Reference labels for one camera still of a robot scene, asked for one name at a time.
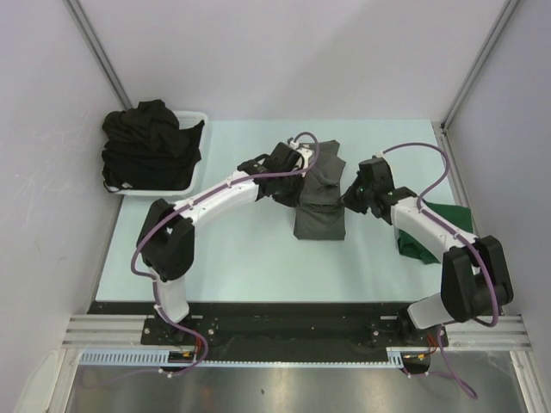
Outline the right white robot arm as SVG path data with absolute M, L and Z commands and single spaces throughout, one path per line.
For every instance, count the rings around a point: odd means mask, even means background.
M 502 244 L 453 225 L 407 187 L 394 185 L 389 163 L 372 157 L 358 165 L 356 178 L 341 198 L 346 208 L 371 214 L 420 242 L 441 265 L 438 293 L 409 304 L 397 319 L 397 334 L 417 345 L 440 325 L 480 322 L 494 326 L 502 306 L 514 298 Z

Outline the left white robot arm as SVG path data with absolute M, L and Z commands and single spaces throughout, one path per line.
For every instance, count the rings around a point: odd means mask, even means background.
M 189 337 L 185 275 L 194 263 L 195 238 L 200 231 L 232 209 L 263 198 L 295 206 L 318 154 L 317 145 L 279 143 L 270 154 L 242 162 L 210 189 L 172 203 L 164 199 L 152 203 L 131 270 L 152 281 L 154 309 L 163 319 L 159 331 L 164 338 L 178 344 Z

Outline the grey t shirt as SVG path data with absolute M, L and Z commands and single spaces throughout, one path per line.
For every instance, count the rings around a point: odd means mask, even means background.
M 343 241 L 346 236 L 341 178 L 346 162 L 338 156 L 340 143 L 321 142 L 319 156 L 306 173 L 295 208 L 294 236 L 299 240 Z

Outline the white plastic basket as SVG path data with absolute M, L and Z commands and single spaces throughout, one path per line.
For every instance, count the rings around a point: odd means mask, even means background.
M 210 138 L 212 128 L 209 123 L 208 116 L 203 112 L 189 111 L 189 110 L 176 110 L 174 115 L 178 119 L 181 129 L 190 129 L 192 126 L 204 122 L 204 126 L 201 131 L 201 138 L 199 142 L 199 151 L 201 153 L 201 160 L 195 165 L 191 176 L 190 183 L 185 189 L 172 189 L 172 190 L 142 190 L 132 188 L 117 188 L 103 184 L 105 189 L 110 194 L 119 194 L 124 196 L 133 197 L 157 197 L 157 198 L 172 198 L 172 197 L 184 197 L 185 195 L 192 194 L 198 187 L 198 182 L 202 179 L 206 157 L 210 145 Z

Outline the black t shirts pile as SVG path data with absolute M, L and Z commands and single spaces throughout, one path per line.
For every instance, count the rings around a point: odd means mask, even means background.
M 201 161 L 204 119 L 181 127 L 164 101 L 140 102 L 135 108 L 106 115 L 102 130 L 102 177 L 116 190 L 184 190 Z

